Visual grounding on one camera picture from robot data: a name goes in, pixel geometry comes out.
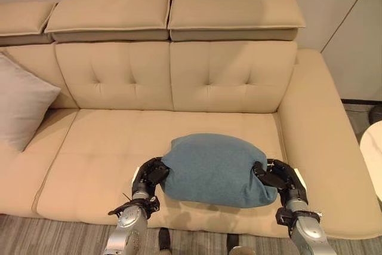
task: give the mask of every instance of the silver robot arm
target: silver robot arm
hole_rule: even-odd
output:
[[[140,167],[133,181],[133,199],[109,212],[109,215],[118,216],[118,222],[107,241],[104,255],[138,253],[146,233],[147,220],[159,210],[159,201],[154,195],[155,186],[166,178],[168,171],[161,158],[153,158]]]
[[[136,255],[146,229],[147,216],[144,209],[137,205],[128,206],[119,216],[117,227],[107,240],[103,254]]]
[[[269,159],[267,171],[260,162],[255,163],[253,171],[264,185],[278,189],[283,207],[277,211],[276,220],[288,227],[289,237],[300,255],[336,255],[319,224],[321,215],[308,209],[306,190],[293,168]]]
[[[289,200],[286,208],[293,213],[308,211],[306,202],[297,199]],[[301,255],[336,255],[319,221],[314,217],[297,216],[290,237]]]

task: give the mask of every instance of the blue pillow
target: blue pillow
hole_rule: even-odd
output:
[[[162,157],[170,168],[161,183],[171,198],[206,204],[251,208],[271,204],[277,189],[252,172],[256,161],[267,167],[265,154],[252,144],[221,134],[191,134],[171,142]]]

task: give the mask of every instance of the backrest cushion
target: backrest cushion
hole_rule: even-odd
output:
[[[297,52],[294,41],[173,42],[174,110],[272,113]]]
[[[61,70],[57,64],[54,44],[1,47],[0,52],[14,60],[24,70],[61,88],[60,94],[51,107],[77,107],[66,87]]]
[[[172,110],[168,42],[66,43],[56,53],[81,108]]]

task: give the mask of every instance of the floor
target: floor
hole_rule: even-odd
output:
[[[369,126],[368,105],[344,105],[358,140]],[[0,214],[0,254],[102,254],[114,226],[26,219]],[[158,229],[149,229],[140,255],[158,254]],[[173,255],[226,254],[225,234],[170,231]],[[288,238],[240,235],[241,245],[258,255],[297,255]],[[369,240],[331,239],[338,255],[378,255],[382,236]]]

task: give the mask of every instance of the seat cushion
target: seat cushion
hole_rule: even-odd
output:
[[[23,152],[0,142],[0,213],[39,217],[34,204],[76,114],[76,109],[49,110]]]
[[[278,115],[137,110],[82,109],[49,172],[37,211],[56,220],[115,224],[107,212],[131,194],[135,169],[170,150],[172,139],[192,133],[238,137],[261,149],[268,158],[283,160]],[[156,194],[160,212],[149,226],[213,232],[286,236],[271,205],[239,209],[180,202]]]

